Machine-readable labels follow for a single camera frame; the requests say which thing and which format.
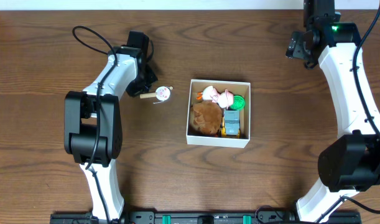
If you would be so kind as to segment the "wooden pig rattle drum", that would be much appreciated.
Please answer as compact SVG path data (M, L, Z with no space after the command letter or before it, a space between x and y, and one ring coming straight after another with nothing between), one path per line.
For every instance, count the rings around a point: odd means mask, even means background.
M140 94L139 97L140 99L156 98L157 102L154 102L154 104L163 103L170 98L173 89L172 86L160 86L155 92L143 93Z

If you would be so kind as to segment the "brown plush toy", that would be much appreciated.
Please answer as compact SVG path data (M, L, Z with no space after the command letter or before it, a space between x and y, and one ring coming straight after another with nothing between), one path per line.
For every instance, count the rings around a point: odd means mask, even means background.
M199 134L217 135L222 119L222 109L212 101L202 101L190 107L189 126Z

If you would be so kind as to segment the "pink white pig figurine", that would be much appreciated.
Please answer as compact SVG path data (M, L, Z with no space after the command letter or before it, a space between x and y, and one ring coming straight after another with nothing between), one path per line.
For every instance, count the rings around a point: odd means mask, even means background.
M214 86L206 87L202 92L197 93L198 100L209 100L217 103L220 108L228 109L234 104L234 95L227 89L219 93Z

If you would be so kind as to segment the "green round toy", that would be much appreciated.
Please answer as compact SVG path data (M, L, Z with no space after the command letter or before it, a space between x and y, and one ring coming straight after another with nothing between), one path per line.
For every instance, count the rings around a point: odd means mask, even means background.
M234 95L233 104L229 107L231 110L242 110L246 106L245 99L240 95Z

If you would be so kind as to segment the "yellow grey toy truck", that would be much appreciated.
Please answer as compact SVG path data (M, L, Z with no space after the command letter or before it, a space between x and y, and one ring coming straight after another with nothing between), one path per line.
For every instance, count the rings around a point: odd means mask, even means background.
M221 122L221 137L237 139L241 137L239 111L223 111L223 117Z

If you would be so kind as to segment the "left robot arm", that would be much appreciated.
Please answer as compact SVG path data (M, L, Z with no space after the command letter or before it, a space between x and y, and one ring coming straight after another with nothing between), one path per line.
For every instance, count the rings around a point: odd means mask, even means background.
M116 172L123 143L119 102L124 94L148 93L157 81L149 66L154 46L145 33L132 30L124 45L107 46L107 64L96 80L65 97L64 148L88 181L91 223L120 223L123 218Z

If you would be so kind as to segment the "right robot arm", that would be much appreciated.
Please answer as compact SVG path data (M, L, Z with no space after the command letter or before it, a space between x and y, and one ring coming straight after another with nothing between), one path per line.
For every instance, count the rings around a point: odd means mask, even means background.
M366 36L340 17L334 0L305 0L304 31L292 34L286 51L305 68L322 70L338 130L318 157L318 180L296 201L290 222L357 223L357 213L340 214L338 208L380 185L380 112L364 71Z

